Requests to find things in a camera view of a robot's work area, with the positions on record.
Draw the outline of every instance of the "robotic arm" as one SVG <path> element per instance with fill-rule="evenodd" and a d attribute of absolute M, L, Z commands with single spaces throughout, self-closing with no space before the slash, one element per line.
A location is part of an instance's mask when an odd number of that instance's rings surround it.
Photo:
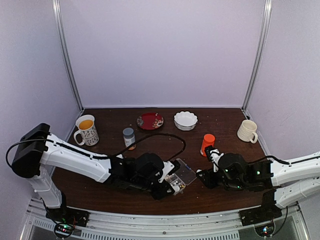
<path fill-rule="evenodd" d="M 180 168 L 178 161 L 164 162 L 154 153 L 145 153 L 137 159 L 97 154 L 59 139 L 49 132 L 49 128 L 42 123 L 21 138 L 11 168 L 20 177 L 28 179 L 43 199 L 47 218 L 53 221 L 70 224 L 75 221 L 76 225 L 85 227 L 89 213 L 67 207 L 66 196 L 57 189 L 45 165 L 85 175 L 102 184 L 148 191 L 156 200 L 185 188 L 179 178 L 169 180 Z"/>
<path fill-rule="evenodd" d="M 198 170 L 197 177 L 210 189 L 224 186 L 229 191 L 248 190 L 264 193 L 262 205 L 240 211 L 242 225 L 257 224 L 281 217 L 281 209 L 320 191 L 320 151 L 287 161 L 260 159 L 248 163 L 240 154 L 220 153 L 208 146 L 208 170 Z"/>

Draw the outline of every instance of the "bowl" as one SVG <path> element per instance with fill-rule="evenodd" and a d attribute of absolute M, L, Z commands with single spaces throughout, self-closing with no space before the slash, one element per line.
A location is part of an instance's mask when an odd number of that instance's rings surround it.
<path fill-rule="evenodd" d="M 175 126 L 182 131 L 190 131 L 195 128 L 198 117 L 189 111 L 181 111 L 174 115 Z"/>

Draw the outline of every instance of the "gray bottle cap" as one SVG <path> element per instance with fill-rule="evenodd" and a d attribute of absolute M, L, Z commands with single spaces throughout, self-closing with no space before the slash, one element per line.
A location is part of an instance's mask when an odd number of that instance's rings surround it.
<path fill-rule="evenodd" d="M 122 133 L 126 139 L 130 139 L 135 136 L 134 130 L 131 127 L 125 128 Z"/>

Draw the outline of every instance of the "white wall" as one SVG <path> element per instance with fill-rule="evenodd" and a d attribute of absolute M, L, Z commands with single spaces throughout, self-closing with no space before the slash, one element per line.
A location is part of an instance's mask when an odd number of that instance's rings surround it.
<path fill-rule="evenodd" d="M 64 0 L 85 107 L 240 107 L 263 0 Z"/>
<path fill-rule="evenodd" d="M 63 139 L 78 115 L 50 0 L 0 2 L 0 109 L 0 239 L 14 240 L 32 189 L 6 165 L 7 148 L 41 122 Z"/>
<path fill-rule="evenodd" d="M 320 150 L 320 1 L 277 0 L 249 112 L 271 154 L 281 159 Z M 300 205 L 319 239 L 320 195 Z"/>

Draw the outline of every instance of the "dark wooden table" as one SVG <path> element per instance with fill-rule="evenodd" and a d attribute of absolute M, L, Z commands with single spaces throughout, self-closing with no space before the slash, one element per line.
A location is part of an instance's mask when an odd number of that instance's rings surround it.
<path fill-rule="evenodd" d="M 177 112 L 191 111 L 198 116 L 198 123 L 192 131 L 181 131 L 175 127 L 173 117 Z M 131 127 L 139 139 L 150 131 L 138 128 L 136 119 L 143 113 L 157 112 L 164 118 L 164 125 L 152 133 L 172 133 L 186 140 L 187 147 L 178 157 L 194 171 L 212 167 L 207 158 L 200 155 L 203 136 L 215 135 L 215 147 L 222 153 L 242 154 L 247 162 L 264 156 L 259 143 L 242 142 L 237 130 L 245 119 L 240 109 L 230 108 L 126 108 L 126 109 L 86 109 L 84 114 L 95 117 L 95 125 L 100 137 L 97 145 L 83 148 L 101 154 L 115 154 L 125 148 L 122 130 Z M 73 137 L 69 140 L 75 144 Z M 181 141 L 154 136 L 128 151 L 125 157 L 139 157 L 145 152 L 156 153 L 166 160 L 182 148 Z M 183 194 L 154 200 L 147 192 L 123 190 L 95 182 L 94 180 L 57 168 L 53 175 L 56 186 L 67 196 L 71 207 L 120 214 L 176 215 L 212 213 L 248 208 L 261 204 L 262 192 L 232 192 L 222 187 L 207 189 L 196 179 L 185 188 Z"/>

